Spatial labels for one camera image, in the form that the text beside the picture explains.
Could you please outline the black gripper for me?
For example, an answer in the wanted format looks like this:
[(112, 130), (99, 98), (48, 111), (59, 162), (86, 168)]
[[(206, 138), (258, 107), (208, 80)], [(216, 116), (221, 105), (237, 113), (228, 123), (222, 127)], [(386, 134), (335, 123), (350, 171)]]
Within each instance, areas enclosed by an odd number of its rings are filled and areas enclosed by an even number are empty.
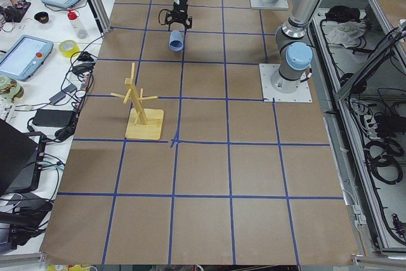
[(188, 0), (174, 0), (173, 9), (161, 9), (158, 14), (158, 23), (171, 30), (172, 23), (183, 23), (184, 35), (192, 28), (193, 18), (188, 16)]

